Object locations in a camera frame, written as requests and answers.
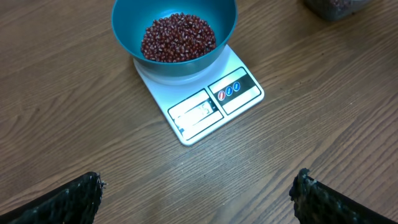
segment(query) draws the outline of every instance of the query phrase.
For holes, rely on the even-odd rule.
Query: white kitchen scale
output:
[[[264,99],[264,90],[227,45],[209,67],[165,77],[134,60],[138,73],[182,144],[191,146]]]

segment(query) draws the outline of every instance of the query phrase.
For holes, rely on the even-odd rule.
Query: scale display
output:
[[[224,118],[205,89],[170,108],[169,115],[186,140]]]

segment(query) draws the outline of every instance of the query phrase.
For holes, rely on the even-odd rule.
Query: bowl rim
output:
[[[137,54],[131,52],[131,51],[120,41],[120,39],[119,39],[119,37],[118,37],[118,34],[116,33],[116,31],[115,31],[115,29],[114,29],[114,25],[113,25],[114,9],[115,9],[115,7],[116,7],[118,1],[119,1],[119,0],[116,0],[115,3],[113,4],[112,15],[111,15],[111,24],[112,24],[112,31],[113,31],[114,36],[115,36],[116,39],[118,40],[119,44],[122,45],[122,47],[123,47],[124,49],[126,49],[131,55],[133,55],[134,57],[138,58],[139,60],[143,60],[143,61],[149,62],[149,63],[154,63],[154,64],[157,64],[157,65],[171,65],[171,66],[174,66],[174,65],[183,65],[183,64],[186,64],[186,63],[196,62],[197,60],[200,60],[200,59],[204,58],[205,56],[208,56],[208,55],[213,54],[216,50],[218,50],[218,49],[220,49],[221,47],[223,47],[224,45],[226,45],[227,41],[231,38],[232,33],[233,33],[234,30],[235,30],[236,24],[238,23],[238,16],[239,16],[239,13],[238,13],[238,6],[236,5],[236,0],[231,0],[231,1],[234,1],[234,5],[235,5],[235,21],[234,21],[234,24],[233,24],[233,26],[232,26],[231,31],[230,31],[229,34],[227,35],[227,37],[224,39],[224,41],[223,41],[221,44],[219,44],[214,50],[212,50],[210,53],[205,54],[204,56],[195,58],[195,59],[193,59],[193,60],[188,60],[188,61],[185,61],[185,62],[174,62],[174,63],[156,62],[156,61],[153,61],[153,60],[148,60],[148,59],[144,58],[144,57],[141,56],[141,55],[137,55]]]

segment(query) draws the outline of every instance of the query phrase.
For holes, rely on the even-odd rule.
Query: jar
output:
[[[340,20],[360,9],[370,0],[304,0],[315,14],[327,21]]]

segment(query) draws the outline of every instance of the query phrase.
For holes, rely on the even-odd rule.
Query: adzuki bean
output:
[[[167,63],[193,60],[215,48],[216,37],[208,23],[184,13],[154,20],[141,43],[146,59]]]

